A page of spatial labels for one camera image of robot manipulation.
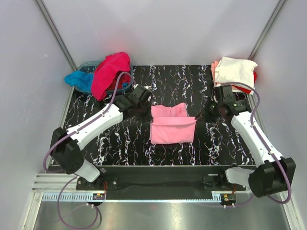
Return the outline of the light pink t-shirt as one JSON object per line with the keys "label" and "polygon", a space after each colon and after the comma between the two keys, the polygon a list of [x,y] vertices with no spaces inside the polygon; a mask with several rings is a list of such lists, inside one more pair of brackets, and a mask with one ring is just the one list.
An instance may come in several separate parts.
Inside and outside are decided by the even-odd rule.
{"label": "light pink t-shirt", "polygon": [[188,116],[187,105],[173,107],[155,105],[151,107],[153,121],[150,124],[149,140],[152,144],[192,143],[196,119]]}

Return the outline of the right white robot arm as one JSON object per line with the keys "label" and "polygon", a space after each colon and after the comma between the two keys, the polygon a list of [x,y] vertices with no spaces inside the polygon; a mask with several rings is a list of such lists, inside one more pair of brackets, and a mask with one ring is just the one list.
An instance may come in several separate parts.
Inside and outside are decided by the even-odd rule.
{"label": "right white robot arm", "polygon": [[195,119],[209,123],[221,117],[228,119],[247,145],[256,165],[255,170],[229,167],[222,172],[223,183],[247,187],[258,198],[267,196],[276,203],[288,203],[292,198],[296,164],[292,158],[285,158],[260,129],[255,120],[258,105],[251,108],[247,101],[237,100],[232,83],[215,87],[214,97]]}

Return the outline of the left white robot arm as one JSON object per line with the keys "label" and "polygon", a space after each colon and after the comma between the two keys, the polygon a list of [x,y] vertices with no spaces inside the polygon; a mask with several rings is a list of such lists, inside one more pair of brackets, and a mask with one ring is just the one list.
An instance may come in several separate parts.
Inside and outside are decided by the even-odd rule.
{"label": "left white robot arm", "polygon": [[98,113],[69,129],[57,128],[53,132],[49,155],[66,174],[79,177],[93,190],[102,188],[104,173],[86,160],[82,150],[110,127],[130,117],[150,116],[152,93],[148,86],[136,85],[129,93],[113,96]]}

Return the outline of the blue plastic basket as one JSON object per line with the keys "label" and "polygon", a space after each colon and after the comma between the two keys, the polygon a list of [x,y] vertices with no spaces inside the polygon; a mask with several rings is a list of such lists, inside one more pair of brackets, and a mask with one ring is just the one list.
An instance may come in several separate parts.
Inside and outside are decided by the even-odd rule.
{"label": "blue plastic basket", "polygon": [[[97,66],[101,63],[101,61],[90,61],[90,62],[85,62],[83,64],[81,64],[78,67],[78,71],[82,71],[85,73],[94,73],[95,69],[97,68]],[[117,89],[117,95],[118,94],[125,94],[127,93],[134,85],[134,76],[133,76],[133,65],[130,64],[130,74],[132,76],[132,80],[130,81],[130,83],[124,83],[124,86],[122,87],[122,89]],[[86,94],[86,95],[91,95],[91,91],[85,91],[85,90],[81,90],[79,89],[77,86],[74,87],[75,90]]]}

